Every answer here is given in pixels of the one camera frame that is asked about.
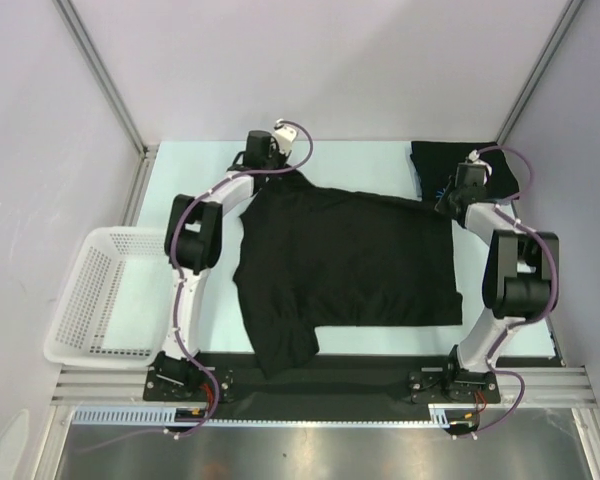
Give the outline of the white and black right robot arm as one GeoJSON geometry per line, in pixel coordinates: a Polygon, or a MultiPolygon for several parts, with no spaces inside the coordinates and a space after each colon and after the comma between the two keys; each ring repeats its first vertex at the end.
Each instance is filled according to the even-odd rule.
{"type": "Polygon", "coordinates": [[[483,311],[453,347],[441,376],[441,390],[456,402],[496,388],[496,362],[504,346],[523,327],[545,319],[558,300],[558,237],[531,229],[489,201],[488,180],[486,163],[462,162],[435,206],[489,247],[483,311]]]}

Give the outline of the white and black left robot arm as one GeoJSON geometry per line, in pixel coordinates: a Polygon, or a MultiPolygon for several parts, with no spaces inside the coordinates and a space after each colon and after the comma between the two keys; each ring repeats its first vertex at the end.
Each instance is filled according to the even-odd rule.
{"type": "Polygon", "coordinates": [[[252,197],[269,175],[287,168],[297,135],[296,128],[283,123],[272,132],[250,131],[245,148],[216,185],[196,197],[180,194],[172,202],[164,249],[173,272],[173,306],[153,372],[156,383],[179,399],[194,397],[205,382],[205,374],[188,359],[194,350],[187,341],[199,319],[208,276],[221,254],[223,217],[252,197]]]}

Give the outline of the white plastic basket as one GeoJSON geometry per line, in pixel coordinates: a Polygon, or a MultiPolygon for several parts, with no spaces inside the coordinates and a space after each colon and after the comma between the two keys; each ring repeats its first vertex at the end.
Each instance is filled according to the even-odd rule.
{"type": "Polygon", "coordinates": [[[171,315],[172,269],[165,231],[129,226],[90,232],[47,334],[46,360],[93,369],[149,366],[171,315]]]}

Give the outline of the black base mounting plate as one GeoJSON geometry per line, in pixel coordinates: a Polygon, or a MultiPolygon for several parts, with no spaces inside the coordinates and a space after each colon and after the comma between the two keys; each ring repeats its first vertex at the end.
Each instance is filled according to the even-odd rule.
{"type": "Polygon", "coordinates": [[[492,373],[470,373],[446,356],[318,355],[267,377],[252,354],[202,353],[205,375],[159,354],[143,400],[216,401],[214,418],[244,421],[384,422],[422,420],[431,404],[464,410],[501,400],[492,373]]]}

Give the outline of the right vertical aluminium post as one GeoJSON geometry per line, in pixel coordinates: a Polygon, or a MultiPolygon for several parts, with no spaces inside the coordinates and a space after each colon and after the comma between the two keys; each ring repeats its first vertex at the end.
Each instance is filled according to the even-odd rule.
{"type": "Polygon", "coordinates": [[[495,141],[498,144],[505,143],[511,135],[571,26],[575,22],[583,4],[583,0],[569,0],[565,3],[547,41],[542,47],[538,58],[534,62],[530,73],[495,137],[495,141]]]}

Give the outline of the vertical aluminium post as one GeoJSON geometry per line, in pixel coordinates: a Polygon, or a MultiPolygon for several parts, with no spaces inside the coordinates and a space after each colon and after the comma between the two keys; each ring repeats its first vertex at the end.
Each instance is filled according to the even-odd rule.
{"type": "Polygon", "coordinates": [[[530,73],[495,137],[495,141],[498,144],[505,143],[511,135],[571,26],[575,22],[583,4],[583,0],[569,0],[565,3],[547,41],[542,47],[538,58],[534,62],[530,73]]]}
{"type": "Polygon", "coordinates": [[[52,3],[86,62],[123,133],[133,146],[135,152],[143,158],[147,152],[147,146],[74,2],[70,0],[53,0],[52,3]]]}

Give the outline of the aluminium frame rail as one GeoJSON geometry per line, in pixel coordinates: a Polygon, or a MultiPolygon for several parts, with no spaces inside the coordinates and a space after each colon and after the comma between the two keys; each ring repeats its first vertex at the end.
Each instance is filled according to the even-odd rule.
{"type": "MultiPolygon", "coordinates": [[[[223,373],[218,381],[222,402],[238,401],[254,393],[325,397],[329,395],[386,395],[414,404],[469,405],[486,401],[489,405],[511,406],[516,399],[529,408],[595,408],[589,377],[582,368],[522,368],[508,375],[488,380],[484,386],[445,387],[434,377],[437,372],[425,370],[406,374],[389,382],[380,378],[381,371],[371,370],[371,381],[364,383],[356,373],[351,382],[337,382],[335,376],[343,370],[318,370],[318,380],[312,381],[312,370],[303,370],[298,378],[271,383],[259,379],[255,371],[234,370],[223,373]]],[[[54,405],[114,405],[140,403],[191,403],[193,393],[161,386],[153,371],[95,371],[64,368],[52,395],[54,405]]]]}

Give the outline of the left vertical aluminium post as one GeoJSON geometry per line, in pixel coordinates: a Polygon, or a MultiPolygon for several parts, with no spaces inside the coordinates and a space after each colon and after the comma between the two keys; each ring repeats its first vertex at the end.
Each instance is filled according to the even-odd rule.
{"type": "Polygon", "coordinates": [[[70,0],[53,0],[52,3],[86,62],[123,133],[133,146],[135,152],[143,158],[147,152],[147,146],[74,2],[70,0]]]}

